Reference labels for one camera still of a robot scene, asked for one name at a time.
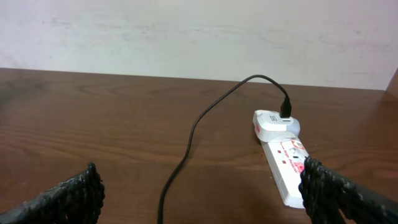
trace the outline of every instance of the wood grain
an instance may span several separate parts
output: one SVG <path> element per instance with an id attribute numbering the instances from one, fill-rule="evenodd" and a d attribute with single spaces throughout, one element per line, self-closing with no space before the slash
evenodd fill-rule
<path id="1" fill-rule="evenodd" d="M 155 223 L 196 117 L 235 83 L 0 69 L 0 212 L 93 161 L 99 223 Z M 398 100 L 384 91 L 286 85 L 300 138 L 324 165 L 398 200 Z M 198 125 L 165 223 L 309 223 L 283 206 L 252 126 L 282 93 L 247 83 Z"/>
<path id="2" fill-rule="evenodd" d="M 388 85 L 386 91 L 398 98 L 398 68 L 394 76 L 391 78 L 390 84 Z"/>

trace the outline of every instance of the power strip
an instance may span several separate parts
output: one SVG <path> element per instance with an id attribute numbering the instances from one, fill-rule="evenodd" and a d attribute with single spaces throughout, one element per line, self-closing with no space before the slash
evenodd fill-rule
<path id="1" fill-rule="evenodd" d="M 297 138 L 299 122 L 293 118 L 284 121 L 274 111 L 261 110 L 254 113 L 253 123 L 284 204 L 304 208 L 299 184 L 308 152 Z"/>

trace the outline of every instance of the extension socket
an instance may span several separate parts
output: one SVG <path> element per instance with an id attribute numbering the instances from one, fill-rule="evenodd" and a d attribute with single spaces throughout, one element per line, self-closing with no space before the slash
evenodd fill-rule
<path id="1" fill-rule="evenodd" d="M 253 123 L 284 204 L 304 208 L 299 184 L 308 153 L 297 138 L 299 122 L 294 118 L 284 121 L 277 112 L 260 110 L 254 113 Z"/>

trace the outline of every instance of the white charger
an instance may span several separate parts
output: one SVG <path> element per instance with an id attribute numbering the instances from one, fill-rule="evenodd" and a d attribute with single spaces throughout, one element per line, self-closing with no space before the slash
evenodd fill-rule
<path id="1" fill-rule="evenodd" d="M 298 139 L 299 121 L 281 118 L 275 111 L 257 110 L 253 124 L 284 204 L 304 208 L 299 184 L 308 153 Z"/>

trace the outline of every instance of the white plastic device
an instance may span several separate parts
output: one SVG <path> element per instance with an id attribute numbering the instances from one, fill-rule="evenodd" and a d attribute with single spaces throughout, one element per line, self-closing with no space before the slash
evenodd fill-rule
<path id="1" fill-rule="evenodd" d="M 298 139 L 299 122 L 282 119 L 275 111 L 257 110 L 253 123 L 284 204 L 304 208 L 299 184 L 308 153 Z"/>

